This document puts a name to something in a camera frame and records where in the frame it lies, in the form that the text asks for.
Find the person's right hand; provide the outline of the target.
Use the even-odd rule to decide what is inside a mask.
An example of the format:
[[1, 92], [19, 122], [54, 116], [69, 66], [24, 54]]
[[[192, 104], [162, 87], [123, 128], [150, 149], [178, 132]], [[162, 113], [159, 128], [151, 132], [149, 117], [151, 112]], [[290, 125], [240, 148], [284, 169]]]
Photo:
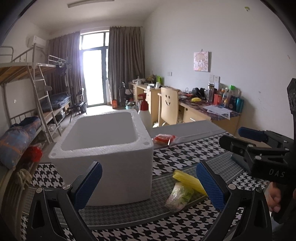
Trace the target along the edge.
[[270, 212], [280, 211], [281, 191], [274, 182], [268, 186], [266, 200]]

